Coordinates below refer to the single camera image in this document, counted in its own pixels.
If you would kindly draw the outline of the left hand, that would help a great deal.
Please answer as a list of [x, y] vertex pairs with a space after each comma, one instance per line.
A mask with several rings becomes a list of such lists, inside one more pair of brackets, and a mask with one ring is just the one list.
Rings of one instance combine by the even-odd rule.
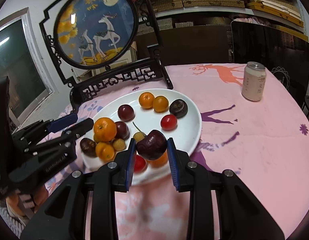
[[45, 185], [43, 185], [32, 194], [18, 194], [12, 192], [6, 198], [6, 204], [10, 207], [13, 214], [25, 216], [25, 213], [20, 208], [19, 202], [24, 204], [23, 209], [34, 208], [34, 213], [36, 213], [40, 206], [47, 200], [48, 196], [49, 193]]

